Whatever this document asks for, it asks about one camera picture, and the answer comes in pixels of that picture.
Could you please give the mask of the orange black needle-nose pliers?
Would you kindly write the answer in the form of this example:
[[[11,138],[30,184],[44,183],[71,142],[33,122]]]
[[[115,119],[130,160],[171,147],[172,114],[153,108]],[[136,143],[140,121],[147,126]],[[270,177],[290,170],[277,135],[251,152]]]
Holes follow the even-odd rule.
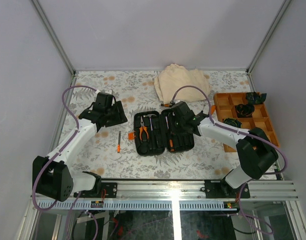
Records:
[[[147,127],[144,124],[143,117],[140,117],[140,129],[139,129],[139,138],[142,142],[146,142],[149,140],[149,133]]]

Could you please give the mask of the large black orange screwdriver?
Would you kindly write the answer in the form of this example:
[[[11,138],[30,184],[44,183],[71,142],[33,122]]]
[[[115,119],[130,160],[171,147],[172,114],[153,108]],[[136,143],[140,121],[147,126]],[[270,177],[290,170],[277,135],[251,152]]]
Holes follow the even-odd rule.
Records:
[[[167,136],[168,136],[168,139],[169,139],[169,148],[170,148],[171,152],[174,152],[175,149],[174,149],[174,145],[173,145],[173,141],[172,141],[172,136],[171,136],[170,127],[169,127],[169,120],[168,120],[167,116],[165,116],[165,121],[166,121],[166,126],[167,126]]]

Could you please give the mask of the steel claw hammer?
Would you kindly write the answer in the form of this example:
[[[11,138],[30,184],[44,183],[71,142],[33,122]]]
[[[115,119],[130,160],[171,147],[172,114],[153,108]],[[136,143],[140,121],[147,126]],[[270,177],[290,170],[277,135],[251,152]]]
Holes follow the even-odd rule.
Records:
[[[150,121],[150,127],[151,127],[151,131],[153,131],[156,127],[156,120],[158,119],[158,116],[156,114],[150,113],[147,115],[147,117],[149,118]]]

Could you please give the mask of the dark green tool case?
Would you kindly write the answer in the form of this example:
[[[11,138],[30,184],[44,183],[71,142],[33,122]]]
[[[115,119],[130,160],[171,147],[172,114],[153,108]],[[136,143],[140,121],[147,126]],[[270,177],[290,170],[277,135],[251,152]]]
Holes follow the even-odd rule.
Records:
[[[155,129],[151,131],[148,114],[156,114]],[[174,113],[171,109],[161,112],[156,110],[139,112],[133,118],[133,132],[129,134],[129,139],[135,141],[136,151],[140,156],[157,156],[167,150],[170,153],[181,153],[191,150],[195,146],[194,137],[186,132],[177,132],[174,130]],[[167,126],[165,116],[168,117],[169,127],[175,151],[170,151],[169,139],[167,136]],[[143,117],[144,124],[149,133],[149,140],[142,142],[139,138],[140,117]]]

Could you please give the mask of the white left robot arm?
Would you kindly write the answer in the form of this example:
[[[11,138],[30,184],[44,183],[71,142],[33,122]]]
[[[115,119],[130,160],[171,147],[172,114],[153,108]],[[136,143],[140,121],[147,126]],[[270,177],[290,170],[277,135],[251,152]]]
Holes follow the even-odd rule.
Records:
[[[59,202],[71,194],[98,197],[102,193],[101,176],[87,170],[76,172],[73,161],[85,144],[101,128],[127,122],[121,101],[112,94],[98,92],[95,101],[77,118],[77,126],[47,156],[37,156],[32,164],[32,191]]]

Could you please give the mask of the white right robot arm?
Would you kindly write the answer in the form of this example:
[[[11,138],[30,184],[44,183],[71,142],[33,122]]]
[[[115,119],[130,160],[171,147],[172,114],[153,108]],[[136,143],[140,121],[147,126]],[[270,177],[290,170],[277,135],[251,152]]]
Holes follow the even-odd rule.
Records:
[[[242,129],[215,121],[210,114],[195,114],[184,101],[173,105],[172,111],[178,129],[215,139],[237,151],[240,165],[222,179],[220,186],[226,197],[234,196],[249,180],[260,179],[279,157],[261,128]]]

